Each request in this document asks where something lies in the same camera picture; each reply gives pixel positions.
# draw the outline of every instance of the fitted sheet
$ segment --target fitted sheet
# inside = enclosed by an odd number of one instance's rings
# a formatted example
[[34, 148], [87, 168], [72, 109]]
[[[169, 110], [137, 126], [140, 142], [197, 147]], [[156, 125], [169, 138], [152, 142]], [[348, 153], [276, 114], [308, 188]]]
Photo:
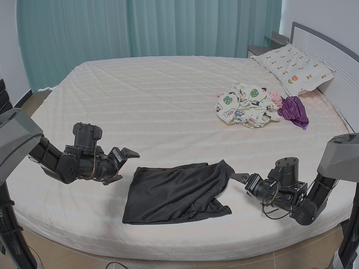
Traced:
[[[170, 225], [123, 224], [128, 188], [138, 166], [171, 168], [224, 159], [237, 173], [265, 178], [277, 159], [299, 158], [299, 179], [310, 184], [327, 141], [347, 133], [319, 91], [300, 98], [310, 120], [306, 130], [282, 119], [264, 128], [227, 125], [214, 113], [216, 93], [232, 83], [281, 84], [252, 59], [141, 57], [86, 62], [47, 97], [32, 118], [60, 150], [72, 145], [77, 122], [103, 129], [98, 142], [137, 151], [109, 186], [78, 180], [62, 184], [25, 158], [8, 178], [20, 224], [74, 249], [122, 258], [201, 261], [247, 258], [321, 234], [347, 219], [355, 184], [341, 181], [326, 209], [310, 226], [286, 217], [270, 220], [244, 186], [230, 180], [217, 196], [231, 215]], [[282, 215], [283, 211], [273, 214]]]

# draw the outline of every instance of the label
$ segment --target label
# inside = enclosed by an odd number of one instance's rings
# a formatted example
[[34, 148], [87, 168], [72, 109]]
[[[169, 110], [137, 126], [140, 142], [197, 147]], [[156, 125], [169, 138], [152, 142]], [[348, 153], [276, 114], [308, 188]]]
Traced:
[[259, 178], [261, 178], [261, 177], [260, 177], [259, 175], [257, 175], [256, 179], [254, 180], [254, 182], [252, 183], [252, 185], [251, 185], [250, 188], [249, 188], [250, 190], [253, 190], [253, 189], [254, 189], [254, 187], [256, 186], [256, 184], [257, 184]]
[[115, 155], [115, 157], [117, 157], [117, 159], [119, 160], [119, 162], [121, 162], [122, 161], [122, 158], [119, 156], [119, 153], [117, 152], [117, 150], [116, 149], [113, 149], [113, 154]]

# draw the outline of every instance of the cartoon print shirt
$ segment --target cartoon print shirt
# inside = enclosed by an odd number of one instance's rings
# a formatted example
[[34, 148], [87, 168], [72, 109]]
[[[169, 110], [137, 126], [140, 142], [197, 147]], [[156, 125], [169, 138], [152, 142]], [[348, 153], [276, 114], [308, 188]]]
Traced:
[[263, 127], [271, 120], [280, 122], [277, 110], [261, 87], [235, 83], [230, 92], [224, 92], [218, 99], [215, 113], [227, 124], [256, 128]]

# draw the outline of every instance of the pink garment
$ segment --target pink garment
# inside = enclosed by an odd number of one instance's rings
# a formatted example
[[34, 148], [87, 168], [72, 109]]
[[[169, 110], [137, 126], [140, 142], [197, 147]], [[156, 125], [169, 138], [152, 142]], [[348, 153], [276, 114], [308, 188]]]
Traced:
[[270, 92], [269, 97], [271, 101], [278, 107], [278, 109], [281, 109], [283, 106], [282, 98], [278, 93], [276, 92]]

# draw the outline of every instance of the teal curtain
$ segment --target teal curtain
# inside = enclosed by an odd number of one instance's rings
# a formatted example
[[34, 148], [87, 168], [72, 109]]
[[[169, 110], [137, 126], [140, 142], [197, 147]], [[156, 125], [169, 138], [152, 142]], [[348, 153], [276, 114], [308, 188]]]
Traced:
[[18, 0], [33, 92], [85, 61], [138, 56], [246, 57], [278, 31], [282, 0]]

